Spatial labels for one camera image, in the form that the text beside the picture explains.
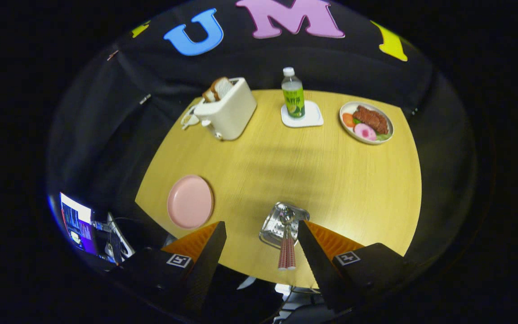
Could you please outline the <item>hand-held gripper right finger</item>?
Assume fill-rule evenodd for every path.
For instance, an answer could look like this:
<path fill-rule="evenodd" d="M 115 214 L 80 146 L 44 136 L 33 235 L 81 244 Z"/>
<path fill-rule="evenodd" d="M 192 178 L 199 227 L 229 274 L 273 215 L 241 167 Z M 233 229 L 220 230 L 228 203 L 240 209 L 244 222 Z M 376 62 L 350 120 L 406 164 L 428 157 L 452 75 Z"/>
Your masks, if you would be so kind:
<path fill-rule="evenodd" d="M 399 290 L 416 265 L 382 243 L 364 246 L 302 220 L 298 240 L 327 307 L 334 312 L 369 306 Z"/>

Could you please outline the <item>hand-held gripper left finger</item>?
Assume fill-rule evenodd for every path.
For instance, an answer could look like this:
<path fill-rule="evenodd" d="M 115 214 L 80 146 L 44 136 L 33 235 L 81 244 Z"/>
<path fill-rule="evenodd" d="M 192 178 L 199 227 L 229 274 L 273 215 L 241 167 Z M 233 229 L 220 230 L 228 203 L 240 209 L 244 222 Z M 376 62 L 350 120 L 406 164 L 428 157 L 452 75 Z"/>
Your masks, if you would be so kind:
<path fill-rule="evenodd" d="M 144 248 L 115 268 L 115 282 L 171 315 L 200 315 L 227 238 L 223 221 Z"/>

